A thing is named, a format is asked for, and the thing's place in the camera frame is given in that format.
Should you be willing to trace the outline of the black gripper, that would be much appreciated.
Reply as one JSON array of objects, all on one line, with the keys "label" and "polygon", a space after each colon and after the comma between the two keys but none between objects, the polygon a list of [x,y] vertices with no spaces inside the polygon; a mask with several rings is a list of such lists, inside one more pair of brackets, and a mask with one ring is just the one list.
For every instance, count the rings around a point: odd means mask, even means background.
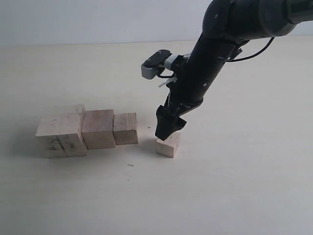
[{"label": "black gripper", "polygon": [[205,93],[218,75],[217,66],[180,66],[171,69],[173,81],[166,86],[170,92],[164,105],[156,111],[155,136],[164,141],[185,127],[187,121],[180,116],[198,108]]}]

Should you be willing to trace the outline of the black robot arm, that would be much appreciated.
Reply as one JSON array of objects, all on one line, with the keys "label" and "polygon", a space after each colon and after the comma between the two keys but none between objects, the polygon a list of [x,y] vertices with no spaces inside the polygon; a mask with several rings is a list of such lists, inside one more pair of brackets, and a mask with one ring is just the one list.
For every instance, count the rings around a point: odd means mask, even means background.
[{"label": "black robot arm", "polygon": [[156,111],[155,135],[167,139],[182,129],[182,115],[199,107],[208,88],[229,60],[251,40],[281,37],[297,24],[313,19],[310,0],[214,0],[208,6],[202,33],[189,57],[169,55],[159,64],[174,72],[170,92]]}]

